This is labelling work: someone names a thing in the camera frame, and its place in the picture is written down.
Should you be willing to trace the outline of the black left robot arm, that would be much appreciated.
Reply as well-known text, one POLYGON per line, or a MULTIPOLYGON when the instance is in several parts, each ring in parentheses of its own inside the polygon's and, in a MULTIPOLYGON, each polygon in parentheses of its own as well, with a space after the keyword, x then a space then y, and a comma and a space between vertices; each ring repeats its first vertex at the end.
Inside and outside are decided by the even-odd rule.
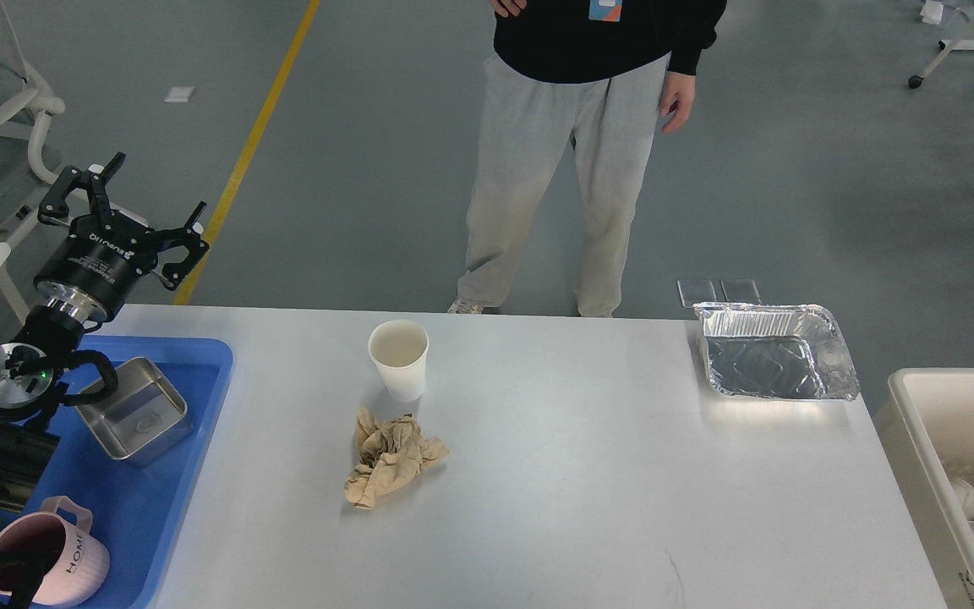
POLYGON ((35 277, 41 300, 0 344, 0 501, 10 497, 3 464, 13 448, 57 447, 49 427, 59 409, 97 404, 119 389, 107 355, 82 339, 116 319, 141 278, 154 275, 173 292, 208 254, 204 201, 165 230, 113 205, 106 186, 124 158, 64 167, 37 208, 39 223, 62 225, 67 235, 35 277))

